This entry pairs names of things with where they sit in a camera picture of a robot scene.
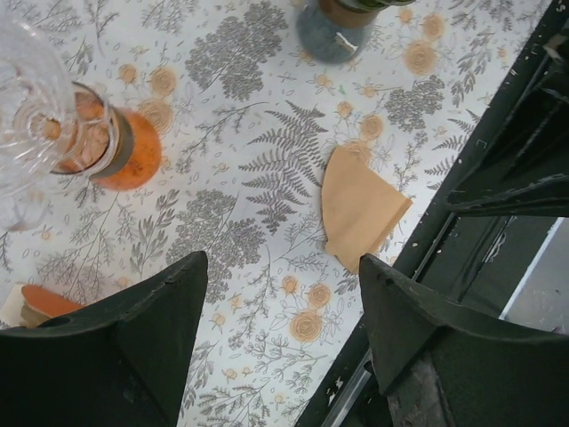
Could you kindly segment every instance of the brown paper piece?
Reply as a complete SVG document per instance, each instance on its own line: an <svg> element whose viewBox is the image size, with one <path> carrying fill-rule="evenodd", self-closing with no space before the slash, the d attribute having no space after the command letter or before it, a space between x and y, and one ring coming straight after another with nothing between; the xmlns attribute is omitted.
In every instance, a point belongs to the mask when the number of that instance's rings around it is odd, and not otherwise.
<svg viewBox="0 0 569 427"><path fill-rule="evenodd" d="M360 257L377 251L411 204L349 151L338 147L322 185L326 252L357 274Z"/></svg>

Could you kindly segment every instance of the table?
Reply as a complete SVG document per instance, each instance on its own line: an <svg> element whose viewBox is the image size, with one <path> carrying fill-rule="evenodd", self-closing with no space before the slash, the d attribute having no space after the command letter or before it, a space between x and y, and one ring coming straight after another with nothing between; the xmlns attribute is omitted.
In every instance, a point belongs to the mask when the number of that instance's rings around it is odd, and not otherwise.
<svg viewBox="0 0 569 427"><path fill-rule="evenodd" d="M330 66L300 46L303 0L3 1L148 117L164 155L141 189L54 196L40 228L1 235L0 300L29 282L94 302L204 249L181 427L293 425L362 314L357 278L323 251L331 150L413 200L378 252L393 262L549 5L388 8L365 53Z"/></svg>

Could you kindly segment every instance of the black plastic object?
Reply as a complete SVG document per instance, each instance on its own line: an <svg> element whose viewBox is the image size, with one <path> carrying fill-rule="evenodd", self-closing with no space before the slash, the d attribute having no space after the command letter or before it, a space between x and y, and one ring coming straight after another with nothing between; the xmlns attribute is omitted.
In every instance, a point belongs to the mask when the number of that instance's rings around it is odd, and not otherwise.
<svg viewBox="0 0 569 427"><path fill-rule="evenodd" d="M68 316L0 332L2 425L175 426L206 288L194 253Z"/></svg>
<svg viewBox="0 0 569 427"><path fill-rule="evenodd" d="M360 286L394 425L567 425L568 336L462 307L371 255Z"/></svg>
<svg viewBox="0 0 569 427"><path fill-rule="evenodd" d="M533 88L448 196L457 214L569 216L569 28L535 49L544 60Z"/></svg>

